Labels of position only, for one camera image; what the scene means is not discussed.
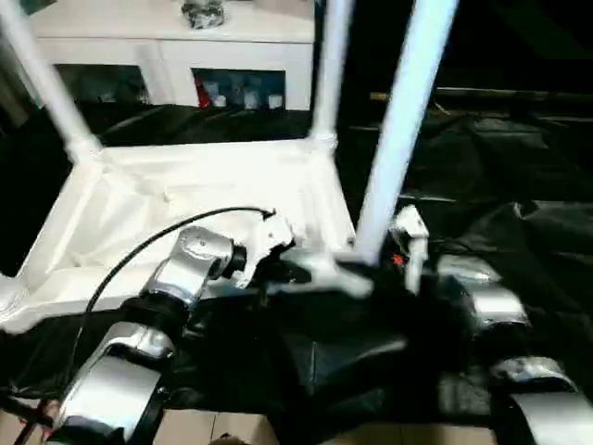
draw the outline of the black cable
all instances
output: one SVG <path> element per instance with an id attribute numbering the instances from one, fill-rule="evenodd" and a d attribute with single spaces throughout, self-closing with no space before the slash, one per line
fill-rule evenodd
<path id="1" fill-rule="evenodd" d="M 66 378 L 68 379 L 66 382 L 67 384 L 74 377 L 73 370 L 74 370 L 74 363 L 76 361 L 76 349 L 78 348 L 79 342 L 81 340 L 82 331 L 84 330 L 84 327 L 86 326 L 86 323 L 89 318 L 89 314 L 93 311 L 93 308 L 95 307 L 95 304 L 99 300 L 99 297 L 101 296 L 101 294 L 103 293 L 103 291 L 105 290 L 107 285 L 111 282 L 113 277 L 115 275 L 117 275 L 121 271 L 121 269 L 123 269 L 131 260 L 133 260 L 133 258 L 136 255 L 138 255 L 145 248 L 147 248 L 148 246 L 150 246 L 152 243 L 154 243 L 158 239 L 162 238 L 163 236 L 168 235 L 171 232 L 174 232 L 177 229 L 179 229 L 187 224 L 191 224 L 196 221 L 203 220 L 205 218 L 209 218 L 210 216 L 219 215 L 221 213 L 228 213 L 230 211 L 255 211 L 255 212 L 261 213 L 261 215 L 264 218 L 272 215 L 271 212 L 264 210 L 264 209 L 260 209 L 258 207 L 225 207 L 222 209 L 216 209 L 216 210 L 211 210 L 211 211 L 207 211 L 204 213 L 200 213 L 199 215 L 194 215 L 190 218 L 186 218 L 185 220 L 182 220 L 182 221 L 179 221 L 173 225 L 170 225 L 166 229 L 163 229 L 160 232 L 157 232 L 156 234 L 150 236 L 149 238 L 147 238 L 146 241 L 144 241 L 143 243 L 136 246 L 130 253 L 128 253 L 125 257 L 123 257 L 123 259 L 121 259 L 121 261 L 118 262 L 113 267 L 113 269 L 111 269 L 109 271 L 109 273 L 105 276 L 103 281 L 96 288 L 94 294 L 91 296 L 91 299 L 89 299 L 89 302 L 86 305 L 86 308 L 84 309 L 84 313 L 82 314 L 81 326 L 79 327 L 78 333 L 74 340 L 74 345 L 72 347 L 72 353 L 70 355 L 70 360 L 69 360 L 68 371 L 66 373 Z"/>
<path id="2" fill-rule="evenodd" d="M 37 408 L 35 408 L 35 412 L 39 415 L 44 415 L 45 408 L 48 404 L 49 400 L 40 400 Z M 31 434 L 33 433 L 36 426 L 37 424 L 34 421 L 27 419 L 25 426 L 20 430 L 19 436 L 13 442 L 13 445 L 25 445 L 29 441 L 29 438 L 31 437 Z"/>

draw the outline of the cabinet door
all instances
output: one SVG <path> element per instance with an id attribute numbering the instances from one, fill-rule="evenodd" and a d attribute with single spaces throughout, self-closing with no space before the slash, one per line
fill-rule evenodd
<path id="1" fill-rule="evenodd" d="M 40 38 L 73 96 L 102 102 L 173 100 L 156 42 L 99 38 Z"/>
<path id="2" fill-rule="evenodd" d="M 214 41 L 159 44 L 177 104 L 194 107 L 199 104 L 196 77 L 199 83 L 216 77 L 240 76 L 245 80 L 236 82 L 248 88 L 251 83 L 270 87 L 269 94 L 264 88 L 266 97 L 261 103 L 268 103 L 269 95 L 283 95 L 287 109 L 309 109 L 312 44 Z M 227 103 L 233 103 L 230 97 Z"/>

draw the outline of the white plastic bracket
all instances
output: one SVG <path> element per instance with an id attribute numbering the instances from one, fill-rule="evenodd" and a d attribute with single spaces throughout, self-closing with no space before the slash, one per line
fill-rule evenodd
<path id="1" fill-rule="evenodd" d="M 240 289 L 246 288 L 251 282 L 259 262 L 270 255 L 273 248 L 286 247 L 294 239 L 288 221 L 280 215 L 273 215 L 257 224 L 251 235 L 243 242 L 243 246 L 247 250 L 247 262 L 236 286 Z"/>
<path id="2" fill-rule="evenodd" d="M 389 232 L 395 237 L 402 233 L 411 237 L 404 282 L 409 292 L 417 295 L 420 292 L 423 265 L 428 260 L 428 236 L 430 234 L 426 224 L 415 206 L 406 206 L 391 222 Z"/>

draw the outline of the tiled floor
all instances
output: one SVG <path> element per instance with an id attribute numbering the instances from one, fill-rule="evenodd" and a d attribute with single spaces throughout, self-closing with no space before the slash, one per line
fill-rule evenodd
<path id="1" fill-rule="evenodd" d="M 11 445 L 22 428 L 13 415 L 0 414 L 0 445 Z M 251 445 L 277 445 L 270 425 L 262 416 L 198 411 L 167 412 L 156 445 L 208 445 L 223 434 Z M 37 428 L 29 445 L 41 443 Z M 400 426 L 374 423 L 360 426 L 322 445 L 495 445 L 490 431 L 458 426 Z"/>

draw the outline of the black tarp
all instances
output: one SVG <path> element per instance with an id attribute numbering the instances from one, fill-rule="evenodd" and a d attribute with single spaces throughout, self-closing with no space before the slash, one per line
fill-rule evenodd
<path id="1" fill-rule="evenodd" d="M 308 113 L 298 112 L 110 105 L 82 107 L 82 112 L 107 146 L 300 137 L 309 128 Z M 459 239 L 493 264 L 521 296 L 549 352 L 589 397 L 591 128 L 429 118 L 400 201 L 419 207 L 432 238 Z M 336 164 L 356 221 L 378 133 L 348 128 L 339 133 Z M 0 220 L 3 267 L 21 261 L 68 169 L 43 113 L 0 145 L 0 181 L 12 206 Z M 327 431 L 367 418 L 487 424 L 487 391 L 471 366 L 451 360 L 458 351 L 442 313 L 406 298 L 397 283 L 383 289 L 365 301 L 330 293 L 267 304 L 255 299 L 204 303 L 164 377 L 170 407 L 266 413 L 284 426 L 281 432 L 293 432 L 287 441 L 314 432 L 322 437 L 323 428 L 311 425 Z M 80 360 L 118 316 L 114 311 L 92 317 Z M 26 334 L 4 336 L 2 390 L 55 397 L 65 383 L 78 322 L 61 317 Z"/>

